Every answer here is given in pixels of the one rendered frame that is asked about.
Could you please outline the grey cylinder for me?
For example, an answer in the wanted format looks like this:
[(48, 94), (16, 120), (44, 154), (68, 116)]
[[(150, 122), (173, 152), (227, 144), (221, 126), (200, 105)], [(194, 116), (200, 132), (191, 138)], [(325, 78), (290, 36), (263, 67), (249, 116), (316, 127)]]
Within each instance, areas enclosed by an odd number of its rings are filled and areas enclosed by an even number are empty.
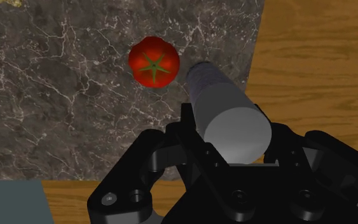
[(186, 75), (196, 126), (229, 164), (251, 164), (267, 150), (272, 128), (267, 117), (222, 71), (200, 62)]

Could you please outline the red tomato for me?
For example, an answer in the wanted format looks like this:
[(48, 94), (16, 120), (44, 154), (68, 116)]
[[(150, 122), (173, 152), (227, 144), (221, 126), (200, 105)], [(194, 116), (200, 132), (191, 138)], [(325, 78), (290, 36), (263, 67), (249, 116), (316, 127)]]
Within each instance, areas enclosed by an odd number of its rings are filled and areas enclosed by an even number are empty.
[(177, 50), (162, 38), (145, 37), (128, 54), (133, 77), (141, 85), (162, 88), (171, 83), (180, 68)]

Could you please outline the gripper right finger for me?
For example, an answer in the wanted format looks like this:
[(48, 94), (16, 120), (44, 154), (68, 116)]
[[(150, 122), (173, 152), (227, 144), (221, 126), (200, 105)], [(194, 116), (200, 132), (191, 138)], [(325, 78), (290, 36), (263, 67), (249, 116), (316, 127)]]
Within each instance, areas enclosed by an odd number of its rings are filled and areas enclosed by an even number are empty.
[(272, 123), (254, 169), (256, 221), (358, 221), (358, 151), (319, 130), (304, 136)]

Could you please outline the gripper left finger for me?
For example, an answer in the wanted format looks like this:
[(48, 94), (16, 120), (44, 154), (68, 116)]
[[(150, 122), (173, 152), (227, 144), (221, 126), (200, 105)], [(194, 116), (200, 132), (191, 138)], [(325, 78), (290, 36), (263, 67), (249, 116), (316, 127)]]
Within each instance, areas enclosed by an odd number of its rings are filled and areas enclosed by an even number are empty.
[[(180, 121), (165, 131), (142, 131), (89, 196), (90, 224), (228, 224), (194, 154), (182, 147), (196, 147), (199, 141), (190, 103), (181, 105)], [(179, 171), (186, 191), (160, 216), (153, 209), (151, 189), (171, 166)]]

